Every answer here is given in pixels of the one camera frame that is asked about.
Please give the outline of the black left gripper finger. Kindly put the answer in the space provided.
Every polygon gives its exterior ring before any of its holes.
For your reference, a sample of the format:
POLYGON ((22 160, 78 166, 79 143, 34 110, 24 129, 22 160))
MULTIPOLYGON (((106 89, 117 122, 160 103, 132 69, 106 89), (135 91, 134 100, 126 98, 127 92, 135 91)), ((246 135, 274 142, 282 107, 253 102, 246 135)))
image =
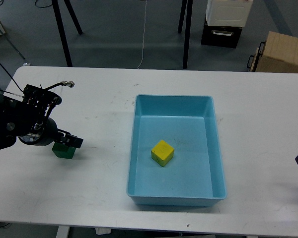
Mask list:
POLYGON ((58 129, 58 135, 56 137, 55 142, 58 142, 68 147, 81 148, 83 144, 83 139, 75 135, 72 135, 67 131, 58 129))

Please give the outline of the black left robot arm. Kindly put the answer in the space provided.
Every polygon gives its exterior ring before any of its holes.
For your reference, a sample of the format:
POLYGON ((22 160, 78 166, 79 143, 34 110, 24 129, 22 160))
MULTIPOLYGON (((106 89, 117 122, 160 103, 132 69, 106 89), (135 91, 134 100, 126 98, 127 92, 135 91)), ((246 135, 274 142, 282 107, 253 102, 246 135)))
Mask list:
POLYGON ((0 150, 13 146, 17 140, 26 145, 53 145, 59 158, 71 159, 83 139, 57 128, 50 114, 62 102, 51 89, 57 86, 74 87, 72 81, 62 81, 47 88, 27 84, 22 101, 0 95, 0 150))

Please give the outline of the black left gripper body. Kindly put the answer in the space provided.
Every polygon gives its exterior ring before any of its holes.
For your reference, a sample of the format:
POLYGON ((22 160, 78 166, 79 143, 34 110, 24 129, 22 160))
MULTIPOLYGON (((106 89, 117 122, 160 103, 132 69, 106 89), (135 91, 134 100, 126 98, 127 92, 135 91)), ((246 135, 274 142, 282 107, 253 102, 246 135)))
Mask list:
POLYGON ((52 118, 48 118, 46 125, 40 132, 30 132, 18 138, 22 143, 33 146, 47 146, 52 142, 58 141, 60 135, 57 124, 52 118))

